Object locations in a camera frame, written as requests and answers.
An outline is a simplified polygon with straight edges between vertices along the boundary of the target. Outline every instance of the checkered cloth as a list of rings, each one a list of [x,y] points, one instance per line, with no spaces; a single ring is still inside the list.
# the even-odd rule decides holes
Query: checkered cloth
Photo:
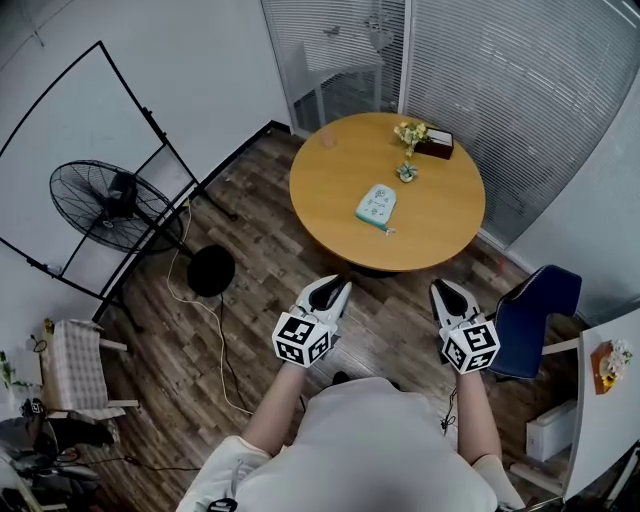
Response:
[[[62,409],[107,407],[109,399],[100,361],[99,329],[92,322],[75,320],[56,324],[52,355]]]

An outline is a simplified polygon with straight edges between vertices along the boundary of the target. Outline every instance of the cord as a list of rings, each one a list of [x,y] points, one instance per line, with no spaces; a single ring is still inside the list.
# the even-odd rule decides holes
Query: cord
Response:
[[[125,455],[124,457],[114,457],[112,459],[98,460],[95,462],[84,462],[84,463],[78,463],[78,464],[60,464],[57,467],[60,467],[60,468],[68,468],[73,466],[89,467],[89,466],[95,466],[97,464],[104,464],[105,462],[115,462],[120,460],[127,462],[132,466],[138,466],[140,468],[148,469],[149,471],[200,471],[202,469],[202,468],[195,468],[195,467],[194,468],[177,468],[177,467],[155,468],[153,466],[147,466],[146,464],[143,464],[138,459],[136,459],[135,457],[131,457],[130,455]]]
[[[231,371],[231,375],[233,375],[233,380],[236,384],[236,394],[238,395],[238,399],[240,400],[242,407],[247,409],[247,404],[244,401],[244,398],[242,398],[242,394],[240,393],[240,385],[238,384],[238,377],[236,375],[236,372],[233,370],[233,366],[231,366],[231,363],[229,362],[229,351],[227,350],[227,338],[225,337],[224,330],[222,329],[223,323],[224,323],[224,295],[221,292],[220,293],[220,335],[222,336],[222,346],[224,348],[224,360],[227,363],[229,370]]]
[[[442,427],[442,434],[447,435],[447,430],[449,427],[456,422],[456,417],[451,415],[451,411],[453,411],[453,400],[458,394],[458,388],[453,388],[453,391],[449,395],[449,410],[447,411],[447,415],[440,420],[440,427]]]
[[[189,209],[189,222],[187,222],[187,229],[185,229],[184,231],[184,235],[182,236],[182,240],[180,240],[181,243],[184,243],[185,239],[187,238],[187,234],[189,233],[189,227],[191,226],[191,219],[192,219],[192,215],[191,215],[191,201],[189,201],[187,203],[187,207]],[[251,411],[248,411],[245,407],[238,407],[235,404],[232,404],[229,401],[229,398],[227,397],[227,387],[225,385],[224,382],[224,368],[223,368],[223,361],[225,361],[226,359],[226,351],[225,351],[225,346],[226,346],[226,342],[225,342],[225,338],[224,338],[224,334],[222,333],[222,325],[220,324],[220,319],[218,318],[218,315],[215,314],[215,312],[208,306],[205,306],[202,302],[199,302],[197,300],[187,300],[187,299],[182,299],[180,297],[178,297],[173,289],[171,288],[171,272],[173,271],[173,265],[176,261],[176,258],[178,257],[178,253],[180,251],[176,250],[176,253],[173,255],[173,259],[171,260],[171,266],[169,267],[169,273],[167,274],[167,288],[169,289],[169,292],[171,293],[171,296],[177,300],[178,302],[182,302],[183,304],[194,304],[196,306],[200,306],[201,308],[204,308],[205,310],[207,310],[209,313],[211,313],[211,315],[213,315],[213,317],[216,319],[216,323],[218,324],[218,332],[220,333],[220,339],[222,340],[221,343],[221,351],[220,351],[220,379],[222,380],[222,393],[224,394],[224,399],[227,401],[227,403],[233,407],[234,409],[237,409],[241,412],[247,413],[249,415],[252,415],[253,413]],[[244,405],[244,401],[242,400],[242,398],[240,397],[240,393],[238,392],[238,397],[240,398],[240,401],[242,402],[242,404]]]
[[[35,345],[33,346],[33,352],[39,354],[40,352],[44,352],[47,348],[47,340],[39,340],[33,334],[31,335],[31,339],[35,341]]]

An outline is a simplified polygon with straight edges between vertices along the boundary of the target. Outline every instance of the box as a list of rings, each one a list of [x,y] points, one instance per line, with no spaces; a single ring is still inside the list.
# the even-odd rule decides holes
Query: box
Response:
[[[416,144],[416,153],[435,156],[445,160],[449,160],[451,158],[451,154],[453,153],[453,135],[450,132],[443,132],[442,130],[429,128],[427,130],[427,137],[431,140],[427,142],[418,142]]]
[[[544,462],[573,441],[577,402],[570,400],[527,423],[527,455]]]

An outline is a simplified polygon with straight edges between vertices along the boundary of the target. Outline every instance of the shoe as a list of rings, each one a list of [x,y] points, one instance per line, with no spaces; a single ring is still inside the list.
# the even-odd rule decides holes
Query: shoe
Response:
[[[97,430],[96,432],[98,433],[98,437],[99,440],[98,442],[100,443],[99,446],[111,446],[114,442],[113,436],[111,435],[111,432],[109,432],[109,429],[107,427],[105,427],[102,423],[98,423],[96,425]]]
[[[333,381],[331,381],[332,386],[337,386],[338,384],[344,384],[345,382],[349,382],[351,378],[344,372],[338,372],[333,376]]]

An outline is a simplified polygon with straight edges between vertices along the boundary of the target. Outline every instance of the round wooden table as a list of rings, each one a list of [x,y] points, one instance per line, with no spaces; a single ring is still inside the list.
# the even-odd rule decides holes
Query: round wooden table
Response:
[[[415,153],[418,177],[403,183],[395,168],[405,147],[393,133],[397,114],[357,114],[330,123],[302,146],[291,168],[289,190],[309,233],[345,260],[387,272],[418,270],[458,254],[484,215],[484,185],[471,157],[454,143],[450,160]],[[323,144],[331,139],[335,145]],[[396,191],[384,231],[355,216],[376,184]]]

